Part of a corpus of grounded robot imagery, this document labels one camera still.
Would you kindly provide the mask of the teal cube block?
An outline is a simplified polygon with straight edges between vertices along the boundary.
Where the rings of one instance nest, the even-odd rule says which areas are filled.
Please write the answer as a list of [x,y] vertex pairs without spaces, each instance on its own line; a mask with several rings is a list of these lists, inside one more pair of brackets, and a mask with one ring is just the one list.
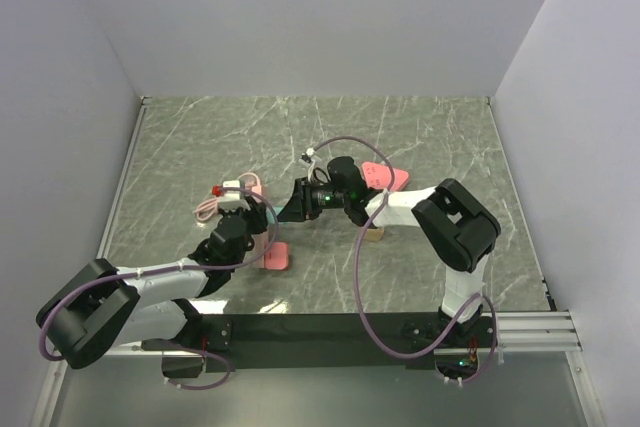
[[281,206],[275,206],[273,210],[266,209],[267,220],[270,225],[274,225],[277,220],[277,215],[281,212]]

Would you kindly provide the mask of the pink triangular plug adapter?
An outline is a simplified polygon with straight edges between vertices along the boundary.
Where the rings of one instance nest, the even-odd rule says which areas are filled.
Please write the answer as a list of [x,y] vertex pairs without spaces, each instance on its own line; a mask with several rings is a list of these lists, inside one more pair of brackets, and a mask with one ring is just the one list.
[[289,268],[289,245],[274,242],[263,257],[263,268],[270,271],[284,271]]

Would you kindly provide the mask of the wooden cube block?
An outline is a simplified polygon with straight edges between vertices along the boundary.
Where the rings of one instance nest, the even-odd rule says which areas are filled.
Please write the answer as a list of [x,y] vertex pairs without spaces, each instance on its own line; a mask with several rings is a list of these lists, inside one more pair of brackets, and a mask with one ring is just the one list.
[[370,227],[367,229],[362,229],[363,240],[367,242],[379,242],[383,239],[385,234],[385,229],[382,227],[374,228]]

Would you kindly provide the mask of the pink long power strip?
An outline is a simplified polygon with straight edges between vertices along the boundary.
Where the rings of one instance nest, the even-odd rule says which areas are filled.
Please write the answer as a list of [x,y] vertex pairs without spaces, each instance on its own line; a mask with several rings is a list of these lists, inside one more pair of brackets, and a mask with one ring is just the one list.
[[256,268],[264,269],[264,270],[274,270],[275,269],[275,260],[272,255],[272,251],[265,252],[267,245],[269,244],[269,214],[268,209],[265,207],[264,203],[261,199],[256,199],[254,196],[251,197],[252,200],[255,200],[258,205],[259,212],[259,233],[253,235],[254,240],[254,251],[256,253],[263,253],[263,256],[260,257],[253,263],[253,266]]

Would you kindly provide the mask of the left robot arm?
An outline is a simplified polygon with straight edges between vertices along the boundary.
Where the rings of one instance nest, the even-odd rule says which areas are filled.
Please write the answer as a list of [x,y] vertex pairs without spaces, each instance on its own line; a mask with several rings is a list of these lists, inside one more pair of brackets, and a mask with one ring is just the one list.
[[203,353],[212,336],[192,300],[217,292],[251,264],[253,238],[269,230],[275,213],[264,197],[246,194],[244,206],[224,212],[186,257],[137,268],[89,262],[38,312],[40,355],[81,369],[133,342]]

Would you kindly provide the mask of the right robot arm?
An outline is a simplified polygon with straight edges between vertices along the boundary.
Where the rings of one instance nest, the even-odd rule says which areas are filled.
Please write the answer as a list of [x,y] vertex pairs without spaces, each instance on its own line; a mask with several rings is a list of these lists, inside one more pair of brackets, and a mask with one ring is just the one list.
[[294,181],[277,219],[305,222],[339,209],[364,231],[421,229],[446,266],[439,334],[447,344],[460,346],[473,335],[473,323],[481,314],[484,269],[501,227],[455,179],[412,191],[407,184],[404,171],[372,162],[357,166],[349,156],[336,157],[327,164],[324,180],[311,174]]

